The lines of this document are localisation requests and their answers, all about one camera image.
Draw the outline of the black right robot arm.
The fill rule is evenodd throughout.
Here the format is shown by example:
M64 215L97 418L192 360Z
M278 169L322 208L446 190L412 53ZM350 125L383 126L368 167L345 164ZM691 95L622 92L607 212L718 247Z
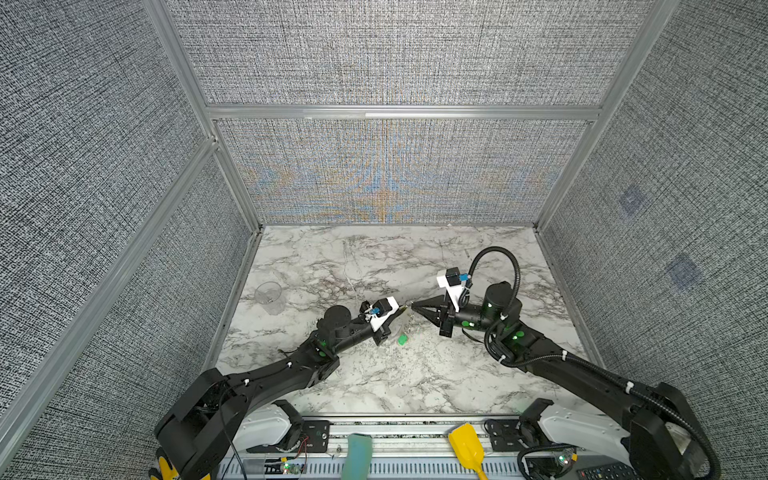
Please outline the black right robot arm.
M525 324L517 288L489 286L481 304L463 285L413 303L413 310L449 337L457 327L483 333L491 358L555 383L598 409L576 414L544 399L519 417L529 452L580 447L632 467L643 479L718 479L721 462L684 395L660 382L649 386L572 354Z

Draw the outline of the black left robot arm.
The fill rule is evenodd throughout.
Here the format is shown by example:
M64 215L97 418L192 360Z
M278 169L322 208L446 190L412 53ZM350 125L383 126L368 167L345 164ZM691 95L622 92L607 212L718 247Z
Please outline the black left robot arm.
M340 365L343 351L368 339L381 344L405 310L392 297L363 302L357 316L334 305L285 358L240 373L203 371L155 426L154 435L169 463L182 479L204 478L233 447L247 414L324 381Z

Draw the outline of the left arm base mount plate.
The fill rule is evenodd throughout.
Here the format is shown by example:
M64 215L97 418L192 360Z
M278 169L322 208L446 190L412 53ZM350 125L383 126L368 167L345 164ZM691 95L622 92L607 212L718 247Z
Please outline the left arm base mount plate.
M252 446L247 453L286 453L294 455L300 446L303 452L326 453L330 439L331 423L327 420L307 421L301 426L292 426L277 445Z

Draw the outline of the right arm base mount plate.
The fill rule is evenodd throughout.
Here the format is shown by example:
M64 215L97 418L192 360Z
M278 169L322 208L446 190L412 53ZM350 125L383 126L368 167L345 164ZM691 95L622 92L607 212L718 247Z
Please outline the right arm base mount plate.
M483 428L494 452L519 452L541 444L538 427L530 419L487 419Z

